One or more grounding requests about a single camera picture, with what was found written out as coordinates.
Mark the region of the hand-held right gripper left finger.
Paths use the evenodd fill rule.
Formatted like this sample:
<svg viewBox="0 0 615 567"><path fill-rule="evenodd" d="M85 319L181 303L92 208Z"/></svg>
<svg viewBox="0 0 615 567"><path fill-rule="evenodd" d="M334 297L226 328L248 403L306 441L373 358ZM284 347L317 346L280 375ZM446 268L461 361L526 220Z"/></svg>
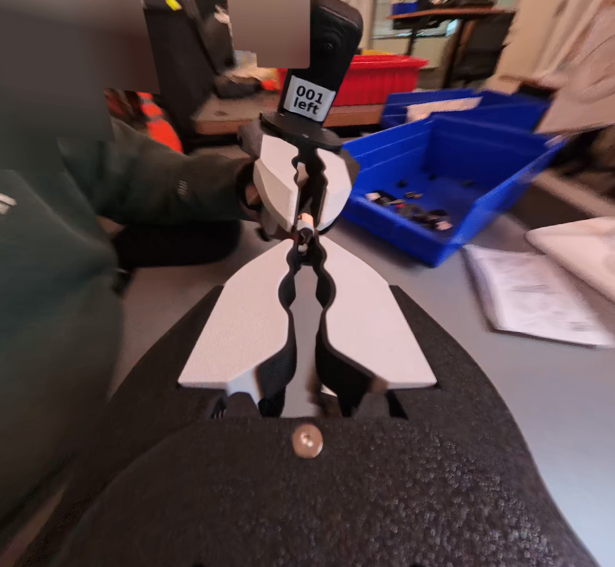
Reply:
<svg viewBox="0 0 615 567"><path fill-rule="evenodd" d="M180 373L182 387L270 399L296 371L296 246L284 240L238 270L223 286Z"/></svg>

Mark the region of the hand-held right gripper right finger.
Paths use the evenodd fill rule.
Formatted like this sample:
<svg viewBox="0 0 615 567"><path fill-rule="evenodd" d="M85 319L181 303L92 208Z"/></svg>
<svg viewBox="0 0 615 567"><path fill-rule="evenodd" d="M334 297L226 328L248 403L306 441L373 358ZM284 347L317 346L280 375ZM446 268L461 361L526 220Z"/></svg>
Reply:
<svg viewBox="0 0 615 567"><path fill-rule="evenodd" d="M320 240L317 298L327 352L384 390L433 387L432 368L388 282L332 240Z"/></svg>

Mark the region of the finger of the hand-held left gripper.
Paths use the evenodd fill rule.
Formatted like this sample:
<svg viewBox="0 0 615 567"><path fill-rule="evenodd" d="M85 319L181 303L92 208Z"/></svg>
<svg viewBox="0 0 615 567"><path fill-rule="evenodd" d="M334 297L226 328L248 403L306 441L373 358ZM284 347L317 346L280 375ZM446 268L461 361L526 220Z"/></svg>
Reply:
<svg viewBox="0 0 615 567"><path fill-rule="evenodd" d="M351 192L351 177L345 159L339 154L317 149L316 158L322 169L316 178L311 210L316 231L323 233L344 209Z"/></svg>
<svg viewBox="0 0 615 567"><path fill-rule="evenodd" d="M259 223L267 238L296 238L299 206L297 165L299 149L265 134L253 168L260 197Z"/></svg>

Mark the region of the black lego piece blue pin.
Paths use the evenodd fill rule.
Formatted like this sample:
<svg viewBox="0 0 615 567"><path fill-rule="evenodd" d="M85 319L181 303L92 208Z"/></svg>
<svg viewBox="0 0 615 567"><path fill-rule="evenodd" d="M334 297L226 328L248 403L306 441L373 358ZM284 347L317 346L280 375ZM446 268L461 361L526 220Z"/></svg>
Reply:
<svg viewBox="0 0 615 567"><path fill-rule="evenodd" d="M303 212L298 215L294 227L294 236L298 261L302 264L310 263L314 250L316 228L314 226L314 218L309 212Z"/></svg>

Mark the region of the blue plastic bin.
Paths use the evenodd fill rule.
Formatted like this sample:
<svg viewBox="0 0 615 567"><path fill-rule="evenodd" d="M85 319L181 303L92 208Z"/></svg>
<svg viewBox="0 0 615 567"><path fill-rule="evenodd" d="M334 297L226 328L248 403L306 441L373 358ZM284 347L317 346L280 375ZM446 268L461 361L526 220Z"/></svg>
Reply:
<svg viewBox="0 0 615 567"><path fill-rule="evenodd" d="M399 125L344 148L360 171L342 216L415 259L437 267L518 201L565 145L561 137L457 117L433 116ZM443 211L437 230L382 206L368 194Z"/></svg>
<svg viewBox="0 0 615 567"><path fill-rule="evenodd" d="M380 117L381 129L406 123L407 108L424 104L443 104L478 99L477 105L465 110L436 112L473 123L486 123L533 132L548 111L550 102L525 94L506 94L473 88L433 89L390 94Z"/></svg>

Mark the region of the person's left forearm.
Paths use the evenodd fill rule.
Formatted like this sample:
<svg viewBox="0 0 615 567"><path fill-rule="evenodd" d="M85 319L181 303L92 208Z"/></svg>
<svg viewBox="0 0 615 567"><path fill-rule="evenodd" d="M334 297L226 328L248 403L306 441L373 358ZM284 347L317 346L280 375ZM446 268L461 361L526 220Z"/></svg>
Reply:
<svg viewBox="0 0 615 567"><path fill-rule="evenodd" d="M120 225L248 220L250 166L187 156L113 119L111 141L59 138L63 164L97 216Z"/></svg>

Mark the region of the red plastic bin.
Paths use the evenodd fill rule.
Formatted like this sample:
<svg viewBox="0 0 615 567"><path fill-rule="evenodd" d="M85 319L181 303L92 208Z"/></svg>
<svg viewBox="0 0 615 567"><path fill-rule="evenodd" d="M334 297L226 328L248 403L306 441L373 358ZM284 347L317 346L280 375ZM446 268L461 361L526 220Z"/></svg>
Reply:
<svg viewBox="0 0 615 567"><path fill-rule="evenodd" d="M356 55L333 102L335 107L385 104L390 94L415 90L429 61L407 55Z"/></svg>

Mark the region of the wooden workbench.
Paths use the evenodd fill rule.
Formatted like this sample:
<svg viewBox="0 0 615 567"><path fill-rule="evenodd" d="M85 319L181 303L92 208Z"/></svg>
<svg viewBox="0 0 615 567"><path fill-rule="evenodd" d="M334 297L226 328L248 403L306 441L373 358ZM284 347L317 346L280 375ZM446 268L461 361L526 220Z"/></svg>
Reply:
<svg viewBox="0 0 615 567"><path fill-rule="evenodd" d="M261 112L274 110L279 95L257 94L241 99L211 97L193 115L196 132L204 136L234 134L239 127L258 118ZM332 107L325 120L326 128L371 127L380 124L385 105Z"/></svg>

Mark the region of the dark wooden table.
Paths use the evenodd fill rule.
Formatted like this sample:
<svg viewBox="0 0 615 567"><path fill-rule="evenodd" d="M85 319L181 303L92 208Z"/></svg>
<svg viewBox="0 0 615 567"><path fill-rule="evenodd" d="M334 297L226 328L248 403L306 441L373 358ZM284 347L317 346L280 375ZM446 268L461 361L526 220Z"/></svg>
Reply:
<svg viewBox="0 0 615 567"><path fill-rule="evenodd" d="M386 18L394 30L408 30L410 36L405 54L412 56L414 43L419 33L435 28L444 22L458 22L458 34L462 35L465 25L484 17L514 14L509 8L496 6L494 0L415 0L414 2L393 3Z"/></svg>

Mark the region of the orange traffic cone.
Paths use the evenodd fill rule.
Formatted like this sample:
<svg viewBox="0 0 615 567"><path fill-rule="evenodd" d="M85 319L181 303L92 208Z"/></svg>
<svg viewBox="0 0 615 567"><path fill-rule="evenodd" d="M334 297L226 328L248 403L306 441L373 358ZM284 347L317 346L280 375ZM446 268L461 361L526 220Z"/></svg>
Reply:
<svg viewBox="0 0 615 567"><path fill-rule="evenodd" d="M172 150L183 153L183 145L173 126L167 117L154 101L150 93L136 92L139 98L140 107L145 118L147 134L153 140L166 145Z"/></svg>

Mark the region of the white paper sheet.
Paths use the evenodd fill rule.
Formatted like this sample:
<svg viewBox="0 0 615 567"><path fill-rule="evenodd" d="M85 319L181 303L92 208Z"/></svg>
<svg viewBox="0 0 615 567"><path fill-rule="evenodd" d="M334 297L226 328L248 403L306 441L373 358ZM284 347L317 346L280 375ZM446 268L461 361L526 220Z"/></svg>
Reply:
<svg viewBox="0 0 615 567"><path fill-rule="evenodd" d="M410 104L405 107L405 122L413 123L420 120L425 120L435 113L463 112L472 110L480 105L482 99L482 96L472 96L464 97L462 99L428 101Z"/></svg>

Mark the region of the black chair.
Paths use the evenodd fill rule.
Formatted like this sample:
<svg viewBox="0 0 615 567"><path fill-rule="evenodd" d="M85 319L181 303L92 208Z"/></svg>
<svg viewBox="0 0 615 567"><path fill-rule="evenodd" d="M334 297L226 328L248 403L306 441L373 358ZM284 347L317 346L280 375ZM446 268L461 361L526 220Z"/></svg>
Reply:
<svg viewBox="0 0 615 567"><path fill-rule="evenodd" d="M457 82L467 86L490 78L505 48L514 17L514 11L507 11L462 19L453 40L442 88L448 89Z"/></svg>
<svg viewBox="0 0 615 567"><path fill-rule="evenodd" d="M223 63L233 64L227 26L202 30L215 23L227 0L142 0L159 90L156 103L164 110L186 153L211 145L196 130L194 116L210 98Z"/></svg>

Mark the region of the white printed paper bag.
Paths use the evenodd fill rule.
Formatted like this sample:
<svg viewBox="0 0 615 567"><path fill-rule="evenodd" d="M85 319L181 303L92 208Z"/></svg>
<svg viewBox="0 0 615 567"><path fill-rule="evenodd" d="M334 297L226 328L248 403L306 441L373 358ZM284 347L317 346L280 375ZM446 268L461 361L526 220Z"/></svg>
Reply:
<svg viewBox="0 0 615 567"><path fill-rule="evenodd" d="M497 331L576 346L614 347L614 333L543 255L476 245L466 245L463 251L481 309Z"/></svg>

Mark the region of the person's torso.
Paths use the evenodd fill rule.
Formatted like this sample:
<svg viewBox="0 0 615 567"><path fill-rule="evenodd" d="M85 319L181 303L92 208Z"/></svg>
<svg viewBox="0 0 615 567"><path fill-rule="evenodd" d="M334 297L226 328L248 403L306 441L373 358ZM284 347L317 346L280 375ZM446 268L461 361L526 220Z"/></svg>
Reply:
<svg viewBox="0 0 615 567"><path fill-rule="evenodd" d="M66 172L1 170L1 519L80 448L122 331L116 256Z"/></svg>

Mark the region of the white book stand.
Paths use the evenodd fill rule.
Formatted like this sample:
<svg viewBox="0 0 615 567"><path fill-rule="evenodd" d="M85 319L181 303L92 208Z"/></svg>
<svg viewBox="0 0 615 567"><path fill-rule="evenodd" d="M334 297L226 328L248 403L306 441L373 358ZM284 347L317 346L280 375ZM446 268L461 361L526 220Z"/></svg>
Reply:
<svg viewBox="0 0 615 567"><path fill-rule="evenodd" d="M526 240L614 302L614 217L536 228Z"/></svg>

